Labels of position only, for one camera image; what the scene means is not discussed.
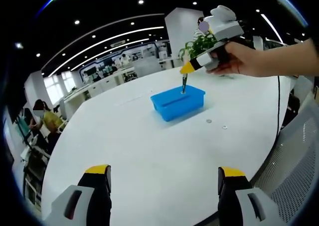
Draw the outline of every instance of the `human hand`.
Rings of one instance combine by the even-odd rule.
[[[207,71],[214,74],[243,74],[255,77],[269,76],[267,67],[263,65],[261,54],[263,51],[251,49],[236,42],[225,45],[230,54],[230,61],[220,64],[217,68]]]

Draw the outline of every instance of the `black cable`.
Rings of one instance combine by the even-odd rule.
[[[280,113],[280,78],[279,76],[277,76],[278,78],[278,114],[277,114],[277,135],[276,135],[276,140],[275,143],[277,142],[277,138],[279,135],[279,113]]]

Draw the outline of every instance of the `chair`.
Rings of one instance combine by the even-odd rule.
[[[319,183],[319,107],[313,100],[280,132],[251,183],[278,205],[285,222],[297,223]]]

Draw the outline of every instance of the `white table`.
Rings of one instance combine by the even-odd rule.
[[[128,73],[130,71],[134,71],[134,67],[126,68],[126,69],[119,69],[116,72],[114,72],[112,75],[109,75],[97,82],[91,83],[89,85],[85,85],[81,87],[80,89],[76,90],[73,94],[68,95],[64,99],[65,104],[65,110],[67,114],[67,118],[71,119],[73,114],[77,111],[77,109],[83,104],[84,101],[86,101],[84,92],[89,91],[91,97],[93,98],[96,94],[102,93],[103,91],[108,90],[109,88],[113,88],[116,86],[115,78],[119,77],[119,84],[123,84],[124,80],[122,77],[122,74]],[[105,87],[106,81],[112,81],[110,84],[111,86]]]
[[[180,86],[178,71],[139,78],[81,105],[45,173],[44,219],[56,197],[94,165],[112,167],[111,226],[193,226],[217,211],[219,166],[252,179],[276,137],[277,77],[230,79],[199,70],[188,84],[206,91],[204,108],[165,122],[150,96]],[[291,80],[280,78],[281,125]]]

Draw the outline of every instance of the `blue plastic container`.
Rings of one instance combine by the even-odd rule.
[[[182,94],[182,86],[153,95],[154,108],[165,121],[173,120],[204,105],[205,91],[186,86]]]

